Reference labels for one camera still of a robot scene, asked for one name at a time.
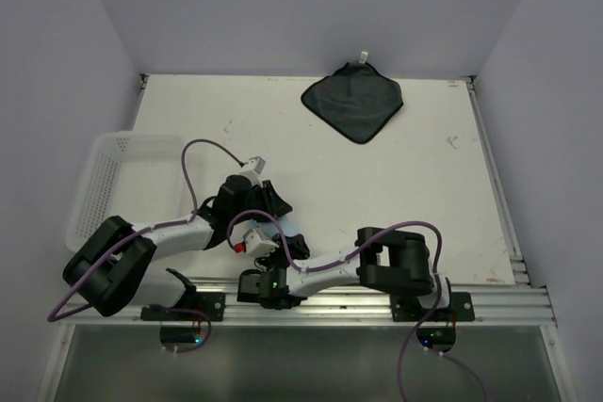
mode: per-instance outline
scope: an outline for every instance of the gray wall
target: gray wall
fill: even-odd
[[[475,74],[519,0],[103,0],[145,72]]]
[[[0,0],[0,399],[35,398],[65,290],[63,237],[92,139],[131,118],[137,73],[99,0]]]
[[[478,97],[532,278],[582,399],[603,394],[603,0],[522,0]]]

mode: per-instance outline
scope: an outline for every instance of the white table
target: white table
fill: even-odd
[[[356,145],[302,105],[301,94],[317,80],[152,75],[134,131],[206,137],[243,160],[264,157],[262,176],[293,206],[313,256],[353,242],[358,228],[423,219],[442,231],[440,270],[453,283],[514,284],[465,83],[397,80],[404,107],[372,141]],[[203,200],[237,166],[211,146],[195,146],[187,161]],[[186,193],[182,200],[184,214]],[[434,250],[432,234],[415,231]],[[221,245],[155,265],[194,277],[237,277],[253,262]]]

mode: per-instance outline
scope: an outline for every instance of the white plastic basket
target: white plastic basket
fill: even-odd
[[[180,136],[118,132],[92,145],[65,244],[78,251],[105,219],[151,223],[176,218],[184,189]]]

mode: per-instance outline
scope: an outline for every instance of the black cloth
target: black cloth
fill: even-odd
[[[301,102],[354,143],[368,143],[404,105],[398,83],[368,63],[346,63],[319,80]]]

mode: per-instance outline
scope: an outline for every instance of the black mounting plate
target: black mounting plate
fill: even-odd
[[[394,322],[417,322],[428,311],[418,304],[416,298],[391,296],[389,300]],[[445,310],[435,311],[428,321],[452,322],[455,314],[457,322],[473,322],[475,320],[471,294],[452,292],[450,306]]]
[[[226,296],[222,292],[196,292],[195,306],[212,322],[220,322],[224,317]],[[140,320],[151,322],[185,322],[196,320],[193,314],[161,312],[144,307],[140,312]]]

